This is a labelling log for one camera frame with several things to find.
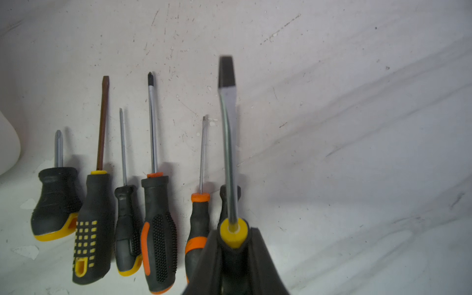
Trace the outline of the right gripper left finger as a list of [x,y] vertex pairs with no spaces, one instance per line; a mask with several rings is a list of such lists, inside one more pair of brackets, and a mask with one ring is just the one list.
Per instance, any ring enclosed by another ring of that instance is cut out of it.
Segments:
[[220,234],[210,232],[199,263],[183,295],[220,295],[222,279],[222,249]]

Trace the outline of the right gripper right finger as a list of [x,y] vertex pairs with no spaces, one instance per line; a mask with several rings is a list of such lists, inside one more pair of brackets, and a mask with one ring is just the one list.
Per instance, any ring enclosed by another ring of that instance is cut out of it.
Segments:
[[288,295],[281,281],[261,232],[250,229],[248,244],[248,275],[251,295]]

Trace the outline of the black orange-band screwdriver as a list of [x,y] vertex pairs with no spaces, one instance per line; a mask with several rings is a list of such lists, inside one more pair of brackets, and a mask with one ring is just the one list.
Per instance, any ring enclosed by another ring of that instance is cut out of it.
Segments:
[[208,116],[202,119],[202,140],[200,149],[199,190],[191,195],[192,214],[190,232],[185,247],[186,279],[190,282],[197,268],[200,256],[207,243],[210,232],[209,201],[210,194],[204,192],[205,140],[207,135]]

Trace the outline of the black yellow-end screwdriver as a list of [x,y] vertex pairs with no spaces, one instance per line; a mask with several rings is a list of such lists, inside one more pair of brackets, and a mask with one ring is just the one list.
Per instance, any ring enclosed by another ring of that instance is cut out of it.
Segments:
[[250,230],[238,215],[236,167],[237,87],[233,57],[221,55],[218,68],[218,93],[222,114],[224,166],[227,196],[227,218],[218,228],[221,257],[220,285],[223,295],[249,295],[248,238]]

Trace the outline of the black orange hex-collar screwdriver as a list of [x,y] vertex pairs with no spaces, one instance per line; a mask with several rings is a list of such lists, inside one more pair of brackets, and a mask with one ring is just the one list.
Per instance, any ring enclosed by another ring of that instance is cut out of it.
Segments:
[[141,231],[143,265],[149,291],[163,295],[175,282],[177,230],[169,210],[169,177],[158,171],[156,88],[152,72],[147,75],[151,137],[151,173],[141,180],[145,191],[145,223]]

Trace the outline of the thin black precision screwdriver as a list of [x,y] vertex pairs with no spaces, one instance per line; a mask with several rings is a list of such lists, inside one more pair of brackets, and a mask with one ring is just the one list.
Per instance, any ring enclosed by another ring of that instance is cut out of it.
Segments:
[[127,183],[123,109],[119,110],[119,120],[123,185],[114,191],[114,196],[118,201],[118,220],[114,246],[118,272],[123,277],[129,277],[140,269],[143,257],[140,243],[140,224],[133,208],[136,186]]

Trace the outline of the black ribbed screwdriver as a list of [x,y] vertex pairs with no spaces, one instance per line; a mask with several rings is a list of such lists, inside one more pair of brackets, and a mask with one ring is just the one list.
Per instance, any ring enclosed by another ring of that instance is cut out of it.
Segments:
[[226,218],[228,218],[227,213],[227,193],[226,193],[226,185],[222,185],[220,187],[220,198],[222,201],[221,205],[221,212],[218,224],[221,224]]

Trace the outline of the long yellow-dotted flathead screwdriver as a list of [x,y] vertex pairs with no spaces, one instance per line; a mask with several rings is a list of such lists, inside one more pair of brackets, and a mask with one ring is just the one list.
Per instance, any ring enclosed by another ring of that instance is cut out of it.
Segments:
[[79,210],[74,240],[73,282],[88,285],[110,270],[114,215],[110,174],[104,169],[104,144],[109,100],[109,76],[102,80],[97,165],[86,179],[86,197]]

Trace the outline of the stubby black yellow screwdriver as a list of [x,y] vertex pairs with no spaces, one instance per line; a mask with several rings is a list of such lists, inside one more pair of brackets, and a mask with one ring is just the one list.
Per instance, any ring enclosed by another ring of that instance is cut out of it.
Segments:
[[63,135],[55,133],[54,167],[39,172],[41,195],[31,216],[34,238],[48,242],[66,237],[76,230],[82,202],[77,193],[78,172],[63,165]]

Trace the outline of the white plastic storage box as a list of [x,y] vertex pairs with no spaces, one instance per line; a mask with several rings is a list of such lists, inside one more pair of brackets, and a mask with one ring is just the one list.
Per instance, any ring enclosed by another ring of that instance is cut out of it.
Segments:
[[18,134],[3,113],[0,114],[0,173],[8,172],[19,160],[21,144]]

